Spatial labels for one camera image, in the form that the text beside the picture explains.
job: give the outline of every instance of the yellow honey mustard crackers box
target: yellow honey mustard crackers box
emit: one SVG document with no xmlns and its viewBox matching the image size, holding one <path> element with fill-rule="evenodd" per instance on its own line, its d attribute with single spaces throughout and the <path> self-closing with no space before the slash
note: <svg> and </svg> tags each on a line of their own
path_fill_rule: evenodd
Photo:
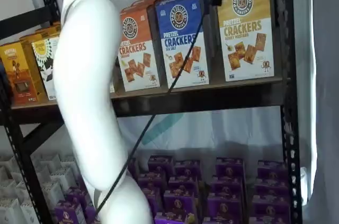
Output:
<svg viewBox="0 0 339 224">
<path fill-rule="evenodd" d="M 218 16 L 226 81 L 274 76 L 270 0 L 222 0 Z"/>
</svg>

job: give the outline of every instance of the brand logo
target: brand logo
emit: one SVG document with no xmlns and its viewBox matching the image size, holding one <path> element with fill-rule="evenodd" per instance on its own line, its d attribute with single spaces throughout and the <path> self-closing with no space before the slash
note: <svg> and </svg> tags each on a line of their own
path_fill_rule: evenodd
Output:
<svg viewBox="0 0 339 224">
<path fill-rule="evenodd" d="M 127 39 L 134 39 L 138 34 L 137 22 L 131 17 L 125 18 L 122 22 L 122 32 Z"/>
<path fill-rule="evenodd" d="M 239 16 L 247 15 L 252 7 L 253 0 L 233 0 L 233 10 Z"/>
<path fill-rule="evenodd" d="M 189 16 L 187 10 L 182 5 L 175 5 L 171 10 L 171 23 L 177 30 L 183 29 L 187 25 Z"/>
</svg>

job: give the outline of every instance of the black metal shelf frame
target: black metal shelf frame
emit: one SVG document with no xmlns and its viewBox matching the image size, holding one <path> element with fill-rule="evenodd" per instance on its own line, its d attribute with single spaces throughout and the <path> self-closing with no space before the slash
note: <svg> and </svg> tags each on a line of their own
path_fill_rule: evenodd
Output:
<svg viewBox="0 0 339 224">
<path fill-rule="evenodd" d="M 280 29 L 281 40 L 283 73 L 281 82 L 176 92 L 169 98 L 165 98 L 162 94 L 114 98 L 112 104 L 119 117 L 280 106 L 282 150 L 289 171 L 291 224 L 302 224 L 293 0 L 275 0 L 274 2 L 275 24 Z M 44 0 L 44 3 L 43 8 L 0 21 L 0 39 L 47 21 L 58 20 L 60 12 L 56 0 Z M 249 101 L 244 102 L 244 96 L 248 95 L 252 98 L 247 98 Z M 226 98 L 232 99 L 233 102 L 227 102 Z M 30 155 L 64 124 L 58 106 L 11 109 L 11 101 L 6 95 L 4 82 L 0 80 L 0 109 L 2 124 L 39 221 L 40 223 L 52 223 Z M 39 122 L 43 123 L 26 137 L 23 136 L 19 124 Z"/>
</svg>

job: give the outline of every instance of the metal shelving unit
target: metal shelving unit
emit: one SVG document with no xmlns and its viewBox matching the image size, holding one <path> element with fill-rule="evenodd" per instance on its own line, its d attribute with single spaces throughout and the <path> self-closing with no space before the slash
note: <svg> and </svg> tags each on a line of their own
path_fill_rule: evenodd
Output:
<svg viewBox="0 0 339 224">
<path fill-rule="evenodd" d="M 44 3 L 43 8 L 0 21 L 0 39 L 58 20 L 60 11 L 56 0 L 44 0 Z M 208 86 L 175 89 L 170 95 L 166 95 L 166 86 L 129 93 L 118 86 L 111 100 L 118 117 L 280 106 L 282 150 L 289 171 L 291 223 L 302 224 L 293 0 L 275 0 L 274 12 L 273 30 L 279 37 L 281 75 L 232 83 L 212 78 Z M 41 223 L 52 223 L 30 155 L 64 124 L 57 103 L 12 106 L 0 80 L 0 109 L 0 124 L 5 127 L 38 218 Z M 24 137 L 19 124 L 27 123 L 41 124 Z"/>
</svg>

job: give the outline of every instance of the shelf upright post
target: shelf upright post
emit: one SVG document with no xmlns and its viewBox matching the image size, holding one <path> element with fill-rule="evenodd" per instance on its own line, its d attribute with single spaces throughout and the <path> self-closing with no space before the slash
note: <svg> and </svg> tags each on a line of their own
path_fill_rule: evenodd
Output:
<svg viewBox="0 0 339 224">
<path fill-rule="evenodd" d="M 0 77 L 0 109 L 6 134 L 14 152 L 21 175 L 30 195 L 40 223 L 53 223 L 40 183 L 35 172 L 30 153 L 25 150 L 24 136 L 12 116 L 11 102 L 7 97 L 3 78 Z"/>
<path fill-rule="evenodd" d="M 281 35 L 284 100 L 280 106 L 284 161 L 288 167 L 291 224 L 302 224 L 300 153 L 293 0 L 277 0 Z"/>
</svg>

